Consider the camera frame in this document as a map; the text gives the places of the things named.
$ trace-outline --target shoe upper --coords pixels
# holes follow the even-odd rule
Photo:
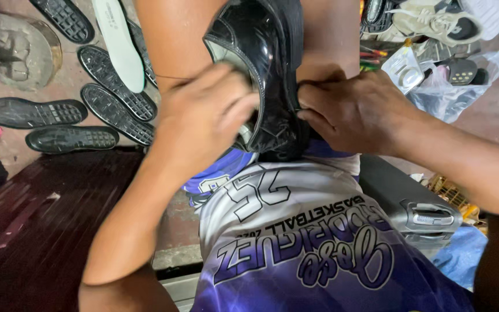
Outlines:
[[[406,36],[426,35],[454,47],[479,40],[481,23],[467,12],[447,13],[436,9],[435,1],[411,0],[400,4],[394,13],[393,25]]]
[[[266,4],[232,0],[218,12],[204,36],[213,61],[232,63],[260,93],[258,112],[235,144],[247,152],[280,151],[298,139],[295,68],[288,66],[289,49],[294,47],[287,44],[284,27]]]

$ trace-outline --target leg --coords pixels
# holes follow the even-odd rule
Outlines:
[[[162,92],[211,64],[202,38],[227,0],[136,0],[151,63]],[[359,3],[301,0],[305,53],[298,80],[325,80],[341,67],[359,71]]]

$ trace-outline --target blue cloth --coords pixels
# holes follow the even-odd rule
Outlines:
[[[252,157],[253,153],[245,153],[238,149],[232,149],[209,168],[196,174],[184,183],[182,189],[193,194],[211,194],[246,167]]]
[[[471,290],[487,242],[488,238],[481,231],[463,223],[450,238],[450,244],[442,248],[431,261],[449,279]]]

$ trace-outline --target rubber shoe sole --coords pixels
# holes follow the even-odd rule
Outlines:
[[[75,127],[72,125],[36,129],[26,136],[26,145],[37,152],[62,154],[73,151],[111,149],[119,134],[109,127]]]
[[[144,92],[134,93],[124,85],[107,51],[96,46],[83,46],[78,49],[78,59],[93,80],[114,94],[135,118],[143,122],[155,118],[155,103]]]
[[[86,44],[94,39],[94,27],[70,0],[30,0],[66,39]]]
[[[127,109],[101,86],[89,83],[82,88],[80,96],[94,115],[127,138],[143,146],[153,142],[154,127],[130,116]]]
[[[134,40],[134,45],[136,46],[138,53],[142,56],[146,78],[155,86],[155,88],[158,89],[157,82],[155,80],[155,73],[153,72],[151,61],[149,60],[148,47],[145,45],[142,29],[131,20],[128,20],[128,29],[130,30],[130,34],[132,35],[132,39]]]
[[[68,99],[45,103],[22,98],[0,98],[0,126],[34,129],[50,125],[77,124],[87,117],[80,101]]]

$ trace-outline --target right hand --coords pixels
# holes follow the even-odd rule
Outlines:
[[[398,156],[400,136],[433,118],[415,108],[382,70],[334,80],[300,86],[298,117],[335,151]]]

